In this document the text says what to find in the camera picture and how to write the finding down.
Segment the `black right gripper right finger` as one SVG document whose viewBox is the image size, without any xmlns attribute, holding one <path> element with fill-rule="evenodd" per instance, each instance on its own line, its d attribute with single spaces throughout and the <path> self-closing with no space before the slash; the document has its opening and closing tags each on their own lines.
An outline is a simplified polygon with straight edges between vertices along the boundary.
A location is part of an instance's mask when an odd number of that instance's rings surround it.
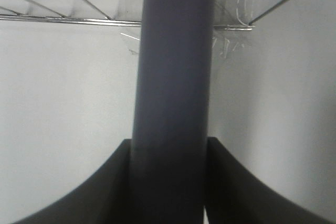
<svg viewBox="0 0 336 224">
<path fill-rule="evenodd" d="M 207 139 L 209 223 L 329 223 L 261 182 L 215 137 Z"/>
</svg>

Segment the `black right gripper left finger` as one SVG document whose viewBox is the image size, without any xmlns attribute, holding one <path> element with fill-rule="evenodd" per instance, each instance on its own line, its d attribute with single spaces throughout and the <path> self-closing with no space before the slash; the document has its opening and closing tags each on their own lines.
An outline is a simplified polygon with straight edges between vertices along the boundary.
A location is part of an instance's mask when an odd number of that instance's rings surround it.
<svg viewBox="0 0 336 224">
<path fill-rule="evenodd" d="M 128 223 L 130 143 L 123 140 L 82 184 L 16 223 Z"/>
</svg>

